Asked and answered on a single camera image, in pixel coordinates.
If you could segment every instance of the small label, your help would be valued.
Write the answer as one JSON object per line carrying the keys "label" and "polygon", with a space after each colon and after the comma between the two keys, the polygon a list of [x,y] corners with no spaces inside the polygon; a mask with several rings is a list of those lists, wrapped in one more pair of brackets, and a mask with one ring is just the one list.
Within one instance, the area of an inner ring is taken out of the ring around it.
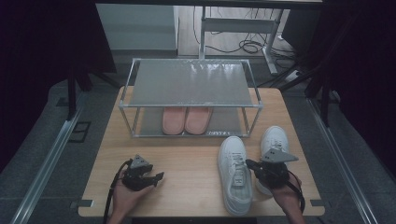
{"label": "small label", "polygon": [[244,172],[242,170],[235,171],[235,174],[233,175],[233,185],[238,187],[245,185]]}

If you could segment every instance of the black cable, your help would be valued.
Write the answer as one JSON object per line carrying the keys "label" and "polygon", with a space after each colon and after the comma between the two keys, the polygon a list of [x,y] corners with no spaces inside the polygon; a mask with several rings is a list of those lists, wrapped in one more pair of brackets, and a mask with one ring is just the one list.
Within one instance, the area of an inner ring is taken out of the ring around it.
{"label": "black cable", "polygon": [[105,213],[103,215],[103,224],[107,224],[107,217],[108,217],[108,209],[110,208],[111,198],[113,197],[114,188],[116,187],[117,181],[120,179],[120,173],[125,165],[130,165],[132,161],[125,161],[120,169],[117,171],[116,175],[114,176],[113,182],[111,182],[110,189],[108,190],[107,194],[107,201],[106,201],[106,208]]}

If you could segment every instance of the glass shelf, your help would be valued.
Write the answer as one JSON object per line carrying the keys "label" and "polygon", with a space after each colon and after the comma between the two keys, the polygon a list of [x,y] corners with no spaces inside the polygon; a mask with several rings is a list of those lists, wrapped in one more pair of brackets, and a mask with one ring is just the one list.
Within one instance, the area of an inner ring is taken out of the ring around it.
{"label": "glass shelf", "polygon": [[[211,107],[206,131],[163,133],[168,106]],[[119,108],[132,137],[247,137],[263,105],[247,60],[134,59]]]}

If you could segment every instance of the shoelace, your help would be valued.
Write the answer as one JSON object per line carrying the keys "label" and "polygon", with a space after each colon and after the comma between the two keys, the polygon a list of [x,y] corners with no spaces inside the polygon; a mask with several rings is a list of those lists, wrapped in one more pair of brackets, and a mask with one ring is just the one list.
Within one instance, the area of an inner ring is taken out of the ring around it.
{"label": "shoelace", "polygon": [[233,152],[230,157],[230,160],[233,160],[231,162],[231,166],[233,167],[234,170],[245,165],[245,161],[242,156],[242,153]]}
{"label": "shoelace", "polygon": [[282,141],[273,139],[271,149],[282,150]]}

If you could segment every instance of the wooden table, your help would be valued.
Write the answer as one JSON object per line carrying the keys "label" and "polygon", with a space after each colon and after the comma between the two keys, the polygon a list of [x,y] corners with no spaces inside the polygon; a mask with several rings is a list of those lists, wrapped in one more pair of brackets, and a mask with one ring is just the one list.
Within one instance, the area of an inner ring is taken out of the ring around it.
{"label": "wooden table", "polygon": [[[323,215],[323,206],[311,204],[311,200],[320,200],[320,196],[280,91],[259,89],[259,92],[264,109],[251,136],[242,139],[247,157],[258,161],[265,130],[272,125],[282,127],[289,138],[290,153],[299,157],[298,161],[290,162],[289,169],[303,181],[304,215]],[[121,93],[122,89],[82,197],[93,200],[92,207],[80,207],[79,214],[102,217],[115,173],[125,161],[139,154],[154,165],[150,175],[164,172],[164,177],[130,214],[132,217],[230,217],[223,204],[217,166],[225,137],[131,138],[118,108]],[[252,186],[253,202],[247,217],[284,216],[273,198],[259,193],[254,182]]]}

